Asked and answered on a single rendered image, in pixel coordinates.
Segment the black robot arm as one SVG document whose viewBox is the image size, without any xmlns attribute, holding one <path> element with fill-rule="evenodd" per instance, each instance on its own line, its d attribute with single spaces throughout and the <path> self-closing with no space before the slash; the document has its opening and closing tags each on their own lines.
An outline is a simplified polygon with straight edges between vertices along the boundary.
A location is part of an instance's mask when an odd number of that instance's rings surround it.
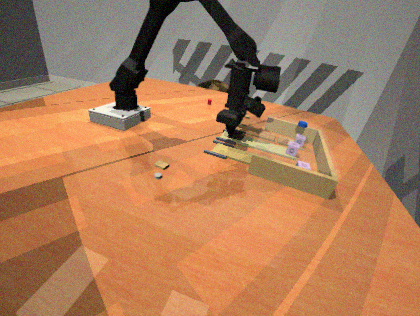
<svg viewBox="0 0 420 316">
<path fill-rule="evenodd" d="M 164 19 L 172 13 L 180 2 L 195 0 L 149 0 L 150 9 L 143 20 L 138 36 L 129 57 L 118 67 L 115 77 L 111 80 L 109 88 L 115 91 L 114 109 L 129 111 L 139 107 L 137 105 L 136 89 L 144 81 L 148 70 L 145 69 L 145 60 L 154 43 L 154 40 L 163 24 Z M 276 93 L 279 87 L 280 66 L 260 65 L 256 56 L 257 44 L 243 29 L 237 26 L 231 16 L 218 2 L 218 0 L 197 0 L 218 24 L 226 36 L 235 56 L 240 61 L 247 61 L 258 69 L 245 67 L 246 63 L 235 62 L 231 59 L 226 68 L 231 69 L 230 85 L 249 89 L 253 72 L 255 72 L 253 85 L 256 90 Z M 244 98 L 242 113 L 246 110 L 260 118 L 266 107 L 261 103 L 261 97 Z M 243 112 L 244 111 L 244 112 Z"/>
</svg>

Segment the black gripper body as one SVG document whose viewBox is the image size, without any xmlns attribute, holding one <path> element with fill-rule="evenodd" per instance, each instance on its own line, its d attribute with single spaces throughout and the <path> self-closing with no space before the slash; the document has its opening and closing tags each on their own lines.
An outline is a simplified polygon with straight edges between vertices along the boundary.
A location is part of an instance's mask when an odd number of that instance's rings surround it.
<svg viewBox="0 0 420 316">
<path fill-rule="evenodd" d="M 227 89 L 228 99 L 226 108 L 222 109 L 216 117 L 216 121 L 233 126 L 239 126 L 242 120 L 242 107 L 244 98 L 249 94 L 249 89 L 229 86 Z"/>
</svg>

